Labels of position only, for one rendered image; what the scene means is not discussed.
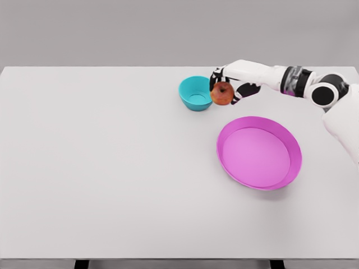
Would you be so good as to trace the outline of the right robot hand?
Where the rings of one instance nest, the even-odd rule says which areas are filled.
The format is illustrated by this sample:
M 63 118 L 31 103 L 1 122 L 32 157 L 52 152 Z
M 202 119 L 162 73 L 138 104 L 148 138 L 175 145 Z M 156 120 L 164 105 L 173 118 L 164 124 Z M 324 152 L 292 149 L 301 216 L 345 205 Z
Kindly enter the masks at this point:
M 241 99 L 259 93 L 262 85 L 260 81 L 261 65 L 246 60 L 237 60 L 222 67 L 217 67 L 210 76 L 209 91 L 217 82 L 229 82 L 234 89 L 234 97 L 231 105 L 235 105 Z

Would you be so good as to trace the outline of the red apple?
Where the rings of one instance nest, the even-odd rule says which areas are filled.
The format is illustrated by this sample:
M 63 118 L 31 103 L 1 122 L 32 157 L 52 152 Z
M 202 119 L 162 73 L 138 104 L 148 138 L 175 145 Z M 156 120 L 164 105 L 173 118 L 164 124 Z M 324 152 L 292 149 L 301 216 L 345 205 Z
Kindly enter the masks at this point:
M 217 105 L 228 105 L 234 97 L 234 89 L 229 82 L 217 82 L 210 92 L 212 101 Z

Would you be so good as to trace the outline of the blue bowl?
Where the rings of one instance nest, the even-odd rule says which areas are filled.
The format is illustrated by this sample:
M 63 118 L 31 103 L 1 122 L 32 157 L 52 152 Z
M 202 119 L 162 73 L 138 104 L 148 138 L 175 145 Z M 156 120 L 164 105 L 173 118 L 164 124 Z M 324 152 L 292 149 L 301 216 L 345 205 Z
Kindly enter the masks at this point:
M 200 112 L 209 108 L 213 101 L 209 91 L 210 82 L 204 76 L 191 76 L 184 79 L 178 92 L 182 102 L 192 111 Z

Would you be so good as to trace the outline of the pink plate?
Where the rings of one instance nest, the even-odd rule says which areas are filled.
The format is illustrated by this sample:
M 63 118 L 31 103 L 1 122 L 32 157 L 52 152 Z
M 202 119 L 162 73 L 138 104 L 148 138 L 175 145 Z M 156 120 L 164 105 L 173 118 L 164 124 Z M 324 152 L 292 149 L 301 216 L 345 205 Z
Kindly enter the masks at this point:
M 232 179 L 264 191 L 289 185 L 302 167 L 302 152 L 294 135 L 263 117 L 241 117 L 226 124 L 217 138 L 217 156 Z

